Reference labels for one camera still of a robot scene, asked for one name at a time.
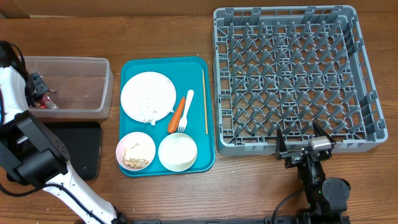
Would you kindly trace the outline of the food scraps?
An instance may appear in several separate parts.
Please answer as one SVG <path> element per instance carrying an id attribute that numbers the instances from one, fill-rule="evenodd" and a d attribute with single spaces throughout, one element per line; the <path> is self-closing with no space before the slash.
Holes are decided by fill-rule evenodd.
<path id="1" fill-rule="evenodd" d="M 135 143 L 133 147 L 124 149 L 123 162 L 132 169 L 142 169 L 149 164 L 150 160 L 141 145 Z"/>

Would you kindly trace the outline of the pink bowl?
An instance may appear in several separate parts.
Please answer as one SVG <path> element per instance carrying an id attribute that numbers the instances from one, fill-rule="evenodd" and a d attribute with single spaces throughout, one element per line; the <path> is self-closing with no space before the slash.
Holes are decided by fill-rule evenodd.
<path id="1" fill-rule="evenodd" d="M 142 133 L 142 132 L 129 133 L 129 134 L 125 135 L 118 142 L 118 145 L 116 147 L 116 159 L 117 159 L 119 165 L 122 168 L 129 170 L 129 171 L 139 171 L 139 170 L 144 169 L 144 168 L 132 169 L 129 166 L 125 165 L 123 162 L 124 149 L 133 147 L 133 145 L 135 145 L 135 143 L 139 143 L 148 155 L 148 160 L 150 160 L 150 162 L 146 167 L 148 167 L 155 158 L 155 153 L 156 153 L 155 142 L 152 140 L 152 138 L 148 134 Z"/>

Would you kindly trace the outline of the red snack wrapper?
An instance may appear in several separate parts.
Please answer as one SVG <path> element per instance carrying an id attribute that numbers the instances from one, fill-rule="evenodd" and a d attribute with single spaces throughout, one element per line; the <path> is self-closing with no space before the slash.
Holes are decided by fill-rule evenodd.
<path id="1" fill-rule="evenodd" d="M 47 94 L 42 95 L 40 100 L 43 100 L 44 102 L 46 102 L 46 105 L 47 105 L 46 108 L 41 108 L 41 109 L 49 109 L 49 110 L 57 110 L 58 109 L 57 104 Z"/>

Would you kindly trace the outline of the white tissue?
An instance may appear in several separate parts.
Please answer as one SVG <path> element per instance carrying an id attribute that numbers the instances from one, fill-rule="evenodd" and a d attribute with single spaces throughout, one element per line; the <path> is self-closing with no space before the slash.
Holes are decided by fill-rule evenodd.
<path id="1" fill-rule="evenodd" d="M 156 78 L 139 96 L 139 118 L 143 123 L 154 126 L 158 120 L 173 112 L 176 91 L 167 77 Z"/>

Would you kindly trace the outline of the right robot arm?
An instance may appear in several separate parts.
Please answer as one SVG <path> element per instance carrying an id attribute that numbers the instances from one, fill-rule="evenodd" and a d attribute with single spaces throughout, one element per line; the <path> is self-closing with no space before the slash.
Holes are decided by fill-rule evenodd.
<path id="1" fill-rule="evenodd" d="M 289 195 L 276 206 L 270 217 L 265 217 L 265 223 L 292 224 L 350 224 L 349 216 L 344 216 L 351 186 L 341 178 L 327 178 L 322 162 L 332 157 L 336 141 L 316 122 L 312 123 L 315 137 L 308 145 L 298 151 L 289 151 L 281 130 L 277 130 L 277 146 L 275 158 L 285 161 L 285 168 L 296 167 L 303 189 Z M 279 208 L 288 200 L 304 193 L 308 208 L 297 210 L 294 216 L 278 216 Z"/>

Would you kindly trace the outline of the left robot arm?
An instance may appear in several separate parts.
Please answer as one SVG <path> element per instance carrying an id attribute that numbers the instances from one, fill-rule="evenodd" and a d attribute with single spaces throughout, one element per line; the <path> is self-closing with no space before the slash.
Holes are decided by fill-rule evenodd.
<path id="1" fill-rule="evenodd" d="M 29 73 L 21 50 L 1 41 L 1 167 L 9 180 L 33 189 L 12 197 L 46 191 L 85 223 L 129 223 L 75 172 L 64 143 L 29 110 L 49 91 L 37 73 Z"/>

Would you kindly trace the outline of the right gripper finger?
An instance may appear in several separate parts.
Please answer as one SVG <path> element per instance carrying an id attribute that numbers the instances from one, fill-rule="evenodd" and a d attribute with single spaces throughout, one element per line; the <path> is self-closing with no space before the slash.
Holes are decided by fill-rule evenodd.
<path id="1" fill-rule="evenodd" d="M 313 123 L 312 123 L 312 126 L 313 126 L 313 130 L 314 130 L 314 133 L 315 133 L 315 137 L 316 138 L 318 138 L 318 137 L 327 137 L 327 138 L 329 138 L 330 136 L 328 135 L 328 133 L 326 132 L 326 131 L 324 131 L 323 129 L 322 129 L 322 127 L 316 122 L 316 121 L 314 121 Z"/>
<path id="2" fill-rule="evenodd" d="M 283 159 L 287 154 L 287 148 L 280 128 L 277 129 L 277 145 L 275 150 L 275 159 Z"/>

